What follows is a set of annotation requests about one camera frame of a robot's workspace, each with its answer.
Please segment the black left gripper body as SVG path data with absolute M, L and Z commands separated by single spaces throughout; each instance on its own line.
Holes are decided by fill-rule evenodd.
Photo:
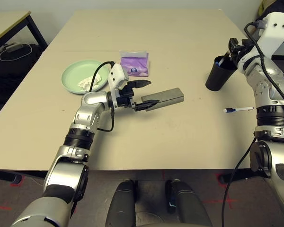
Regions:
M 117 97 L 118 107 L 135 108 L 135 102 L 133 100 L 134 92 L 133 88 L 125 85 L 122 89 L 119 89 L 119 96 Z

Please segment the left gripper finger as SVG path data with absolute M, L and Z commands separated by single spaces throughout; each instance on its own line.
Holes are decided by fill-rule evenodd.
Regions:
M 129 81 L 129 87 L 130 88 L 142 88 L 145 87 L 147 85 L 151 84 L 150 81 L 148 80 L 133 80 L 133 81 Z
M 157 103 L 159 103 L 159 100 L 146 100 L 143 101 L 142 103 L 135 104 L 134 110 L 136 112 L 142 110 L 148 110 L 149 108 L 155 106 Z

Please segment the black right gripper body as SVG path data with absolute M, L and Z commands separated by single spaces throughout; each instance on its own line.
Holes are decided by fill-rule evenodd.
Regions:
M 254 43 L 250 39 L 242 39 L 242 47 L 238 52 L 238 60 L 240 61 L 243 56 L 248 54 L 252 48 L 254 47 Z

